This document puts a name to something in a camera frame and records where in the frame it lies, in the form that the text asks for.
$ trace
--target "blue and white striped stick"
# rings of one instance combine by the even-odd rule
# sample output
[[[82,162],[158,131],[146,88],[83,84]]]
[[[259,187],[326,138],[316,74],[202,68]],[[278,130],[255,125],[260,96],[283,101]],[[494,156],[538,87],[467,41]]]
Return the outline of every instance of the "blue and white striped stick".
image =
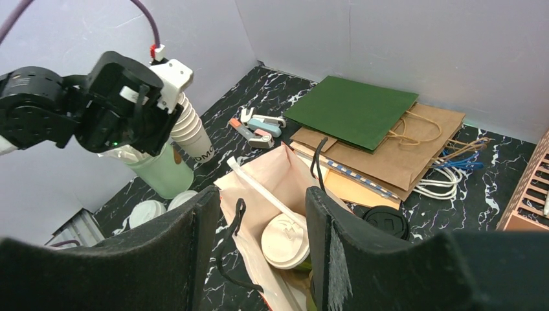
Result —
[[[344,167],[343,165],[341,164],[338,164],[332,160],[328,160],[328,165],[337,169],[339,172],[342,172],[344,173],[345,175],[347,176],[350,176],[351,178],[353,179],[356,179],[358,181],[360,181],[360,183],[362,183],[363,185],[367,186],[368,188],[371,188],[372,190],[376,191],[379,195],[381,195],[382,197],[384,198],[388,198],[388,197],[391,197],[391,198],[394,198],[394,199],[397,199],[397,200],[400,200],[398,198],[398,196],[396,196],[396,194],[390,192],[389,190],[386,190],[384,188],[382,188],[380,185],[378,185],[377,183],[374,183],[372,182],[371,180],[369,179],[366,179],[360,175],[358,175],[357,173],[353,172],[352,170]]]

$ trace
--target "table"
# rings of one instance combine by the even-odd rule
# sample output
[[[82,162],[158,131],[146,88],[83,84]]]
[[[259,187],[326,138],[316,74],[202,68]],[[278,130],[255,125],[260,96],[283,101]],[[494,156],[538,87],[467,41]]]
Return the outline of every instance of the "table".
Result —
[[[201,116],[206,132],[217,150],[215,158],[200,165],[176,146],[194,171],[195,180],[191,189],[201,191],[228,173],[230,169],[225,161],[230,156],[234,156],[240,163],[246,163],[268,151],[252,149],[238,132],[227,125],[230,118],[237,117],[240,110],[247,107],[255,107],[261,115],[282,116],[283,111],[307,94],[315,84],[264,67],[255,67],[244,76]],[[276,139],[276,146],[281,142],[288,144],[289,138],[298,129],[297,124],[288,122],[282,136]],[[535,145],[472,126],[464,126],[456,134],[457,139],[467,142],[481,136],[494,139],[478,158],[485,164],[485,168],[464,178],[459,184],[457,200],[438,201],[413,193],[403,204],[401,210],[410,222],[412,242],[420,242],[442,230],[494,230]],[[134,178],[94,215],[104,236],[128,230],[132,208],[144,200],[158,200],[165,206],[170,202],[158,196],[143,180]],[[222,215],[218,225],[214,249],[227,229]],[[242,257],[232,240],[226,252],[223,257],[225,270],[237,279],[249,281]],[[212,260],[201,309],[268,310],[257,292],[225,280],[215,269]]]

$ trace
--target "green jar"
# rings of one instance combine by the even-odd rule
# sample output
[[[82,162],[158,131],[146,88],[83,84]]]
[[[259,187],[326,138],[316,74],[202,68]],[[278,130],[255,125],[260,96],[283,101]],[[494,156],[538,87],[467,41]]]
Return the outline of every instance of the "green jar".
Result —
[[[194,179],[192,170],[168,143],[158,156],[126,165],[164,199],[187,191]]]

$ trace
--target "white cup lid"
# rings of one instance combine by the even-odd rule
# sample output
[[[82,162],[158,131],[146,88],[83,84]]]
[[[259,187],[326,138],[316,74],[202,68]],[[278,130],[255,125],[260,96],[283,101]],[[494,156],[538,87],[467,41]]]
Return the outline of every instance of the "white cup lid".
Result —
[[[190,200],[197,193],[198,192],[196,192],[196,191],[188,190],[188,191],[185,191],[185,192],[182,192],[182,193],[178,194],[170,202],[170,205],[168,206],[168,211],[171,211],[172,209],[175,209],[176,207],[181,206],[181,204],[183,204],[183,203],[187,202],[188,200]]]
[[[142,225],[164,214],[165,211],[166,208],[161,202],[155,200],[143,201],[133,208],[129,216],[129,227],[135,228],[138,225]]]
[[[305,222],[305,216],[296,214]],[[309,256],[307,230],[294,223],[285,214],[274,217],[261,236],[263,255],[278,269],[293,269]]]

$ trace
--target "white wall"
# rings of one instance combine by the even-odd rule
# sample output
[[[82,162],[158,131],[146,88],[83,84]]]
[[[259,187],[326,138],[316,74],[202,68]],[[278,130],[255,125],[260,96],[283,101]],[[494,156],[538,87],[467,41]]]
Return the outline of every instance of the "white wall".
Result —
[[[545,0],[236,0],[257,59],[420,94],[469,124],[537,141],[549,127]]]
[[[16,0],[0,0],[0,21]],[[160,30],[167,56],[195,72],[186,93],[206,111],[256,65],[233,0],[143,1]],[[104,51],[149,62],[152,33],[129,0],[34,1],[0,46],[0,74],[37,65],[60,75],[86,74]],[[101,207],[133,177],[71,141],[0,157],[0,236],[44,243],[85,207]]]

